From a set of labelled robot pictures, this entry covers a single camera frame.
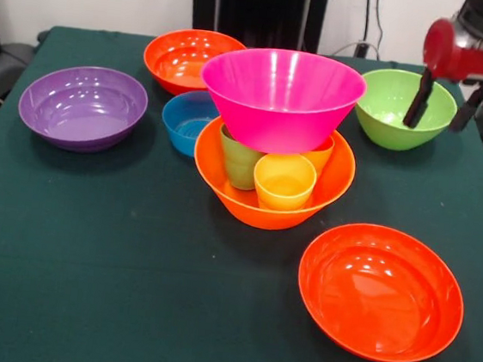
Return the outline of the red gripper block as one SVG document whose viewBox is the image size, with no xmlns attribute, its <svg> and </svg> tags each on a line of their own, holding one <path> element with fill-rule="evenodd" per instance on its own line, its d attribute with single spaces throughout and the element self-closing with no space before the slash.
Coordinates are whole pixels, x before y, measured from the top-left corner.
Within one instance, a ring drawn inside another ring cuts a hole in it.
<svg viewBox="0 0 483 362">
<path fill-rule="evenodd" d="M 480 83 L 449 123 L 450 131 L 460 132 L 483 102 L 483 40 L 473 37 L 457 21 L 438 19 L 427 31 L 423 54 L 426 69 L 419 79 L 419 89 L 402 123 L 408 128 L 415 128 L 422 120 L 429 105 L 435 78 Z"/>
</svg>

